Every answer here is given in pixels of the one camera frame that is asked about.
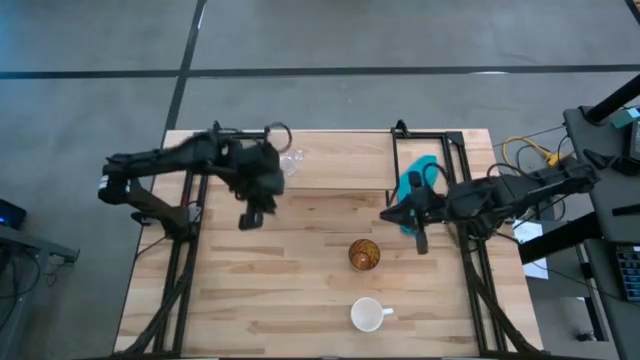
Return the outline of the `black diagonal pole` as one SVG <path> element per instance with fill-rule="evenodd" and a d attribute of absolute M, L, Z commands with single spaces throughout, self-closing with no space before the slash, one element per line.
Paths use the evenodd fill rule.
<path fill-rule="evenodd" d="M 589 123 L 600 125 L 608 116 L 637 96 L 640 96 L 640 74 L 587 110 L 584 117 Z"/>

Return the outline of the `wooden shelf with black legs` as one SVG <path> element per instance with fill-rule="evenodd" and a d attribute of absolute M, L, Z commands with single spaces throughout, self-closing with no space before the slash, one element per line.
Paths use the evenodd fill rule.
<path fill-rule="evenodd" d="M 380 131 L 294 131 L 291 148 L 302 150 L 304 160 L 285 190 L 276 198 L 279 207 L 301 200 L 312 206 L 351 201 L 358 206 L 382 208 L 385 195 L 396 184 L 392 137 Z"/>

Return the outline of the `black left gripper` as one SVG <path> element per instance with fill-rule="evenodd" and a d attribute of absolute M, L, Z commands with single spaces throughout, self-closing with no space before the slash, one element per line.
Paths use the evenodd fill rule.
<path fill-rule="evenodd" d="M 238 199 L 247 200 L 247 212 L 274 214 L 277 204 L 269 196 L 282 195 L 285 185 L 275 147 L 269 142 L 239 144 L 232 148 L 231 158 L 238 176 L 231 189 Z"/>

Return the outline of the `clear glass cup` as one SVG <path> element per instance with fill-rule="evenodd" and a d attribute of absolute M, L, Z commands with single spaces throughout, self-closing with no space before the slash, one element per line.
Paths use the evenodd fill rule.
<path fill-rule="evenodd" d="M 297 170 L 297 165 L 304 160 L 302 150 L 293 150 L 280 155 L 280 168 L 286 177 L 291 177 Z"/>

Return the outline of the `amber glass cup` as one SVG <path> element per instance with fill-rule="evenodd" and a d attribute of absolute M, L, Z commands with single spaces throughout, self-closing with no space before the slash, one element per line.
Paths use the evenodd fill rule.
<path fill-rule="evenodd" d="M 350 245 L 348 258 L 354 269 L 368 271 L 379 264 L 381 252 L 378 245 L 372 240 L 358 239 Z"/>

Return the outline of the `white paper sheet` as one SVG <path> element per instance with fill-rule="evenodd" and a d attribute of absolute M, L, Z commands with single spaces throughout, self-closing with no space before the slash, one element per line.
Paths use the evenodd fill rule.
<path fill-rule="evenodd" d="M 513 223 L 513 234 L 519 244 L 524 244 L 538 236 L 541 236 L 543 234 L 543 228 L 538 223 L 515 220 Z M 526 277 L 543 280 L 549 279 L 546 258 L 541 258 L 534 262 L 524 264 L 523 270 Z"/>

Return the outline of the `teal cloth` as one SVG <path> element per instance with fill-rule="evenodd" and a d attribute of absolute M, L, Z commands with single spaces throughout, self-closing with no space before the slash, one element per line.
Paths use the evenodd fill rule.
<path fill-rule="evenodd" d="M 437 157 L 435 155 L 423 155 L 415 160 L 399 177 L 397 201 L 400 202 L 414 192 L 414 187 L 410 184 L 410 173 L 416 172 L 421 181 L 418 190 L 421 194 L 427 196 L 428 204 L 430 206 L 442 205 L 444 203 L 443 198 L 432 188 L 440 172 L 436 164 Z"/>

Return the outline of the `small teal box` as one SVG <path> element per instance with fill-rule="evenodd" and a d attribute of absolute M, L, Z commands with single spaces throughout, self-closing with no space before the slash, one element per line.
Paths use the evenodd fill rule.
<path fill-rule="evenodd" d="M 634 121 L 637 121 L 640 118 L 640 108 L 632 107 L 632 108 L 623 108 L 615 112 L 611 116 L 610 124 L 612 127 L 616 129 L 622 129 L 627 125 L 631 124 Z"/>

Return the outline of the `grey side table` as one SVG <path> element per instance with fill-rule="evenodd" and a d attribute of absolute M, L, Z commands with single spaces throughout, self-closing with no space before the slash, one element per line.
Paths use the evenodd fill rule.
<path fill-rule="evenodd" d="M 27 312 L 51 256 L 75 263 L 80 250 L 0 226 L 0 360 L 10 360 L 24 333 Z"/>

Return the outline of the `white ceramic mug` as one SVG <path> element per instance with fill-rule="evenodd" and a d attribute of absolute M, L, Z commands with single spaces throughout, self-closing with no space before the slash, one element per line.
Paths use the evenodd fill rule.
<path fill-rule="evenodd" d="M 358 330 L 370 333 L 381 327 L 386 316 L 393 314 L 393 308 L 384 308 L 374 298 L 362 297 L 351 306 L 350 319 Z"/>

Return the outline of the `black device with blue light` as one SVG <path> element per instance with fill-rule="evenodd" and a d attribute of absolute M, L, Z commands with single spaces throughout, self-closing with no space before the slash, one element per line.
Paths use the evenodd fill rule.
<path fill-rule="evenodd" d="M 27 212 L 23 208 L 0 199 L 0 226 L 20 229 L 26 216 Z"/>

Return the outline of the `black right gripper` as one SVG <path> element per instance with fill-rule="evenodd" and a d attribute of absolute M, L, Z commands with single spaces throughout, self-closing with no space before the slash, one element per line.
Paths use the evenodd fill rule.
<path fill-rule="evenodd" d="M 380 219 L 400 226 L 424 228 L 448 220 L 446 198 L 422 182 L 421 175 L 411 171 L 408 175 L 410 198 L 404 198 L 380 212 Z"/>

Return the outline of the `grey equipment cart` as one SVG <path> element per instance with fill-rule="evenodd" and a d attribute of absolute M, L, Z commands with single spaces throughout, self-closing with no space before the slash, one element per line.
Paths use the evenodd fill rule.
<path fill-rule="evenodd" d="M 583 118 L 579 109 L 563 112 L 576 156 L 584 161 L 584 150 L 619 156 L 624 132 L 609 124 L 596 126 Z M 587 240 L 584 246 L 595 282 L 605 292 L 602 304 L 620 360 L 640 360 L 640 303 L 624 299 L 620 276 L 615 273 L 614 247 L 640 246 L 640 215 L 615 216 L 614 208 L 640 204 L 640 176 L 622 175 L 610 168 L 598 172 L 600 181 L 590 192 L 591 202 L 603 233 L 601 240 Z"/>

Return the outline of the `black keyboard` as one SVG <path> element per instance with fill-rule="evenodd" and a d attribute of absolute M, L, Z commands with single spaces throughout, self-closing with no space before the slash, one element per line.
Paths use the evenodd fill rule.
<path fill-rule="evenodd" d="M 626 300 L 640 304 L 640 246 L 617 246 L 615 259 Z"/>

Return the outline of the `black support bar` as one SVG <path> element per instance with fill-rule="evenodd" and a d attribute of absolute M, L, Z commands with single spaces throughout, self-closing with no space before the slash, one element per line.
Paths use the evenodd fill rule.
<path fill-rule="evenodd" d="M 587 239 L 602 236 L 600 224 L 594 212 L 567 222 L 548 233 L 535 237 L 518 246 L 523 265 L 535 262 L 556 252 L 575 247 Z"/>

